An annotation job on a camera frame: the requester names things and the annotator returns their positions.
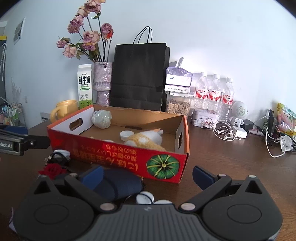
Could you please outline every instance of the red cardboard box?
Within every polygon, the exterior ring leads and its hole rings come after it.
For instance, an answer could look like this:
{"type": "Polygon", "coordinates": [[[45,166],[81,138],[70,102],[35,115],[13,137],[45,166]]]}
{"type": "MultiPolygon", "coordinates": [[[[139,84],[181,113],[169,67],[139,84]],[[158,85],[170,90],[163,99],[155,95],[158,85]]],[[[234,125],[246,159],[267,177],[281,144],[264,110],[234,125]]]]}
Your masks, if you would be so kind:
{"type": "Polygon", "coordinates": [[[189,157],[189,135],[185,116],[159,111],[90,105],[47,127],[53,150],[64,149],[71,157],[101,165],[118,166],[155,180],[181,181],[189,157]],[[91,122],[95,110],[112,114],[111,126],[101,130],[91,122]],[[124,145],[119,133],[162,129],[167,151],[124,145]]]}

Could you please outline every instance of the silver screw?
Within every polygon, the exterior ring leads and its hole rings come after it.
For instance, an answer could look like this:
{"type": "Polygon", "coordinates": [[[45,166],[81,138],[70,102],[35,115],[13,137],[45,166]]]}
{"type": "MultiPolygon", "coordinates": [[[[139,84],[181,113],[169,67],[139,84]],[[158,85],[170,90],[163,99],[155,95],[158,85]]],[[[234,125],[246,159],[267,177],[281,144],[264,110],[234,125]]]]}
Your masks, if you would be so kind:
{"type": "Polygon", "coordinates": [[[185,211],[191,211],[195,209],[195,205],[193,203],[186,202],[181,205],[181,208],[185,211]]]}
{"type": "Polygon", "coordinates": [[[100,209],[104,210],[104,211],[111,211],[115,208],[115,205],[113,203],[110,202],[106,202],[100,205],[100,209]]]}

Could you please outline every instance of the flower bouquet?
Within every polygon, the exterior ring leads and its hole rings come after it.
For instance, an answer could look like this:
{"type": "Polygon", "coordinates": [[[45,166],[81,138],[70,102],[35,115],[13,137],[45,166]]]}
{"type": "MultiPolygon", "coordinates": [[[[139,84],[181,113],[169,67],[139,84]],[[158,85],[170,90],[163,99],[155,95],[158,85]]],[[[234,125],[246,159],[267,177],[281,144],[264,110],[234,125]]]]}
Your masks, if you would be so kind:
{"type": "Polygon", "coordinates": [[[71,43],[71,39],[69,38],[61,38],[57,42],[57,47],[65,49],[63,52],[64,56],[67,58],[76,57],[77,59],[80,59],[81,55],[86,55],[88,59],[94,63],[108,62],[113,29],[109,23],[105,23],[101,26],[99,18],[101,15],[101,4],[105,2],[106,0],[88,0],[84,6],[81,6],[78,9],[76,16],[70,21],[70,24],[68,25],[68,32],[71,34],[79,34],[81,37],[80,40],[82,40],[82,42],[79,41],[78,43],[74,44],[71,43]],[[94,31],[91,26],[89,21],[89,14],[91,12],[96,13],[92,19],[98,19],[100,32],[94,31]],[[86,31],[84,28],[83,21],[85,18],[88,21],[90,31],[86,31]],[[101,51],[98,45],[100,40],[102,40],[103,45],[101,51]],[[107,45],[109,45],[109,47],[106,56],[105,53],[107,45]]]}

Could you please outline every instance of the white charger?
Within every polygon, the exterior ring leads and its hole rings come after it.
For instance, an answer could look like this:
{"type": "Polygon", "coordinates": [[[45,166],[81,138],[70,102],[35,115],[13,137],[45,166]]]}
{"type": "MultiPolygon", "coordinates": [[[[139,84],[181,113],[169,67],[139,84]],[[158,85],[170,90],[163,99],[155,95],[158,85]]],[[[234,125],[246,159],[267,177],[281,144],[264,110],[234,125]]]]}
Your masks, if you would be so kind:
{"type": "Polygon", "coordinates": [[[232,127],[233,133],[236,137],[240,137],[240,138],[246,138],[247,137],[247,132],[245,131],[245,129],[241,128],[241,127],[237,127],[237,126],[233,126],[232,127]]]}

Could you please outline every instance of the plush toy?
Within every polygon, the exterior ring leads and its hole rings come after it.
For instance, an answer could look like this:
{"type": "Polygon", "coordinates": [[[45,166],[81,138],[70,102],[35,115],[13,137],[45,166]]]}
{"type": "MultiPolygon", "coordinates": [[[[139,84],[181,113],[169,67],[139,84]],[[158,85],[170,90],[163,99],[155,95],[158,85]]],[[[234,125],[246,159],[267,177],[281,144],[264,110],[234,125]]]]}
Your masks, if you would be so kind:
{"type": "Polygon", "coordinates": [[[163,130],[159,131],[143,131],[127,138],[125,145],[140,147],[150,150],[166,151],[161,147],[163,130]]]}

